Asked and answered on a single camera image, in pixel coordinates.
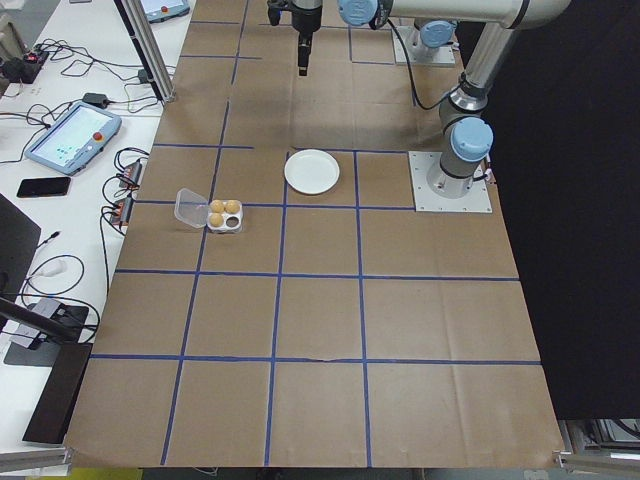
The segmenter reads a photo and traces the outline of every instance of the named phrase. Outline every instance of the power adapter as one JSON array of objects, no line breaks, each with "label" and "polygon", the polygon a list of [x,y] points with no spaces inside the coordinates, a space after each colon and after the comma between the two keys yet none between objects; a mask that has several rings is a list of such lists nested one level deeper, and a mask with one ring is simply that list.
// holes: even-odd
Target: power adapter
[{"label": "power adapter", "polygon": [[129,225],[131,212],[133,211],[133,198],[126,197],[116,202],[116,210],[111,214],[109,221],[112,225],[125,227]]},{"label": "power adapter", "polygon": [[142,175],[142,163],[140,163],[140,160],[137,160],[124,167],[122,175],[127,180],[120,180],[120,188],[132,190],[137,185],[140,185],[140,176]]},{"label": "power adapter", "polygon": [[138,81],[140,84],[149,83],[149,74],[144,68],[138,70]]},{"label": "power adapter", "polygon": [[110,103],[104,93],[85,93],[82,101],[94,107],[102,108],[103,110],[107,108],[107,105]]}]

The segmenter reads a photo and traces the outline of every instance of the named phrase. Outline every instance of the egg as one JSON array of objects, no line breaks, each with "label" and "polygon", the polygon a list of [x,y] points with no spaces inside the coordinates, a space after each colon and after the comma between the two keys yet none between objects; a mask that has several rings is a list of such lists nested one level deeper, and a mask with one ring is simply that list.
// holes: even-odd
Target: egg
[{"label": "egg", "polygon": [[211,205],[209,205],[209,207],[211,208],[211,211],[213,213],[224,212],[224,203],[222,203],[222,200],[214,200],[213,202],[211,202]]},{"label": "egg", "polygon": [[219,213],[209,215],[209,223],[212,227],[218,228],[224,225],[224,217]]},{"label": "egg", "polygon": [[240,202],[237,200],[229,200],[224,209],[227,211],[227,213],[235,215],[240,211]]}]

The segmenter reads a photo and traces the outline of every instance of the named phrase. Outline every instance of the monitor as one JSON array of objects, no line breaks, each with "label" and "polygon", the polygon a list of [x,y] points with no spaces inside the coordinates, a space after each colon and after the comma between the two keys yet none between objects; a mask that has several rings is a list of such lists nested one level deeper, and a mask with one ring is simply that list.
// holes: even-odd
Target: monitor
[{"label": "monitor", "polygon": [[10,319],[41,333],[26,344],[11,342],[4,363],[50,367],[61,344],[77,342],[88,309],[62,305],[50,298],[30,308],[14,303],[33,260],[40,227],[1,194],[0,225],[0,328],[4,329]]}]

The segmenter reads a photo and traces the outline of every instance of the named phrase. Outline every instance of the brown paper surface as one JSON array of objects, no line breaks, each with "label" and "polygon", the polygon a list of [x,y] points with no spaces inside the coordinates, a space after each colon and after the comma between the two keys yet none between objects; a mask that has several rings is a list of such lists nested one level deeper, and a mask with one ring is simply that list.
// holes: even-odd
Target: brown paper surface
[{"label": "brown paper surface", "polygon": [[[441,148],[441,127],[390,30],[326,5],[300,78],[263,0],[193,18],[66,439],[81,463],[550,466],[497,188],[490,215],[413,211],[404,152]],[[416,66],[423,102],[459,72]],[[298,148],[334,155],[332,190],[286,186]],[[175,220],[182,187],[244,202],[243,232]]]}]

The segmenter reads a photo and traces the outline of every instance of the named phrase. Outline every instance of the smartphone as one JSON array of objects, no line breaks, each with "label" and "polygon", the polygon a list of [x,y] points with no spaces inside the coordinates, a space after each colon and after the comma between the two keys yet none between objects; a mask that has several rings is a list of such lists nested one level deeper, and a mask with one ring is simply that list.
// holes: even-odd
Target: smartphone
[{"label": "smartphone", "polygon": [[18,198],[66,195],[70,183],[70,177],[25,178],[18,188]]}]

